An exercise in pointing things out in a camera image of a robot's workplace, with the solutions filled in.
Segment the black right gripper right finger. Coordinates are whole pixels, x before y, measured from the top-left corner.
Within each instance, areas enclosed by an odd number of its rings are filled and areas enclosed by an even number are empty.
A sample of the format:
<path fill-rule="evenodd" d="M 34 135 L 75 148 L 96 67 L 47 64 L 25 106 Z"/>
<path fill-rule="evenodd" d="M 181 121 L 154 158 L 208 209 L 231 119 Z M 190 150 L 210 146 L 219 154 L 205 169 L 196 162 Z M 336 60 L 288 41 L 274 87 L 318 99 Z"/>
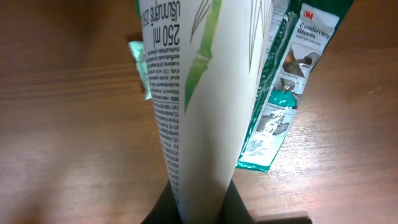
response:
<path fill-rule="evenodd" d="M 233 181 L 229 183 L 217 224 L 256 224 Z"/>

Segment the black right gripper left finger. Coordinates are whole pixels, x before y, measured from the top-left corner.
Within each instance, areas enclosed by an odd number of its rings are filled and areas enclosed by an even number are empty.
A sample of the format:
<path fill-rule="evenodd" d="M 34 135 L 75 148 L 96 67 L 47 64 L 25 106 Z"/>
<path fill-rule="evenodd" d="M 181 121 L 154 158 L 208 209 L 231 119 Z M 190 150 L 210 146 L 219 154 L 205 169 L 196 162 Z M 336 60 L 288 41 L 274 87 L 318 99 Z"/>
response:
<path fill-rule="evenodd" d="M 169 181 L 141 224 L 182 224 Z"/>

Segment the white cream tube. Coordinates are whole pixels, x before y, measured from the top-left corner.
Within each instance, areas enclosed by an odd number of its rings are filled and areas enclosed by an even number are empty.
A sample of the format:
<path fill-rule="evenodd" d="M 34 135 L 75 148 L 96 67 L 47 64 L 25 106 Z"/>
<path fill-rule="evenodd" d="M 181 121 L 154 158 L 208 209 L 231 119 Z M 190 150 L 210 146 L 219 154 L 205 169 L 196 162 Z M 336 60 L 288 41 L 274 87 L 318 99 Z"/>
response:
<path fill-rule="evenodd" d="M 274 3 L 140 0 L 147 71 L 184 223 L 214 223 L 241 153 Z"/>

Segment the mint green snack packet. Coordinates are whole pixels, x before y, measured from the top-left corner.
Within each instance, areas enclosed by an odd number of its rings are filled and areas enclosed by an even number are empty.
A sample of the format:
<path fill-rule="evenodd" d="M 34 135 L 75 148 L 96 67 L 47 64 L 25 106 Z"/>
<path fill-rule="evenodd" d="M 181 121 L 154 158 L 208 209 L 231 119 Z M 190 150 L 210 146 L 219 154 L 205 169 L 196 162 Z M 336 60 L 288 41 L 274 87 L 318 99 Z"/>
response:
<path fill-rule="evenodd" d="M 132 53 L 132 56 L 136 61 L 136 69 L 139 73 L 142 86 L 144 87 L 144 99 L 150 100 L 152 98 L 152 95 L 150 92 L 150 83 L 147 71 L 144 43 L 142 41 L 130 41 L 128 45 Z"/>

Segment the green wipes package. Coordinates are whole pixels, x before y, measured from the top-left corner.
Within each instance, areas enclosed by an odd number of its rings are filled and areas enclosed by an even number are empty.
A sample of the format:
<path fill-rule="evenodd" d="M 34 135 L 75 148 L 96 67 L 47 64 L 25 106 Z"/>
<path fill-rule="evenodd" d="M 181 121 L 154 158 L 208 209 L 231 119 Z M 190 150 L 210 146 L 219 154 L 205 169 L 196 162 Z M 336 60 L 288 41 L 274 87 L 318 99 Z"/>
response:
<path fill-rule="evenodd" d="M 269 171 L 309 76 L 352 4 L 353 0 L 275 2 L 266 61 L 238 168 Z"/>

